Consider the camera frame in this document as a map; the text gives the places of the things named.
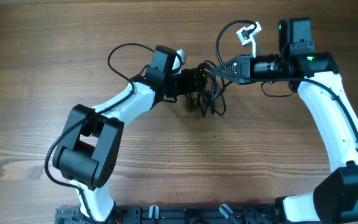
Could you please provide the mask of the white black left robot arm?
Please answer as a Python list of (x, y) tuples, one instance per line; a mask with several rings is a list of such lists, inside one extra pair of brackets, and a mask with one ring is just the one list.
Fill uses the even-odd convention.
[(87, 107), (74, 106), (62, 134), (52, 144), (45, 165), (53, 165), (77, 192), (80, 205), (57, 210), (57, 223), (120, 223), (121, 214), (109, 192), (124, 128), (157, 103), (175, 103), (178, 96), (198, 88), (197, 71), (182, 69), (184, 50), (158, 45), (153, 57), (126, 88), (110, 100)]

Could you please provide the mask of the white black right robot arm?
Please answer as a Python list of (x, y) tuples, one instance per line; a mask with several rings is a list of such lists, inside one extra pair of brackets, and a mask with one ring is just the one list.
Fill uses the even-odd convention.
[(270, 223), (358, 222), (358, 119), (347, 99), (339, 67), (329, 52), (316, 52), (308, 18), (278, 23), (279, 54), (239, 55), (220, 62), (214, 73), (231, 82), (287, 82), (309, 109), (330, 165), (312, 192), (279, 197)]

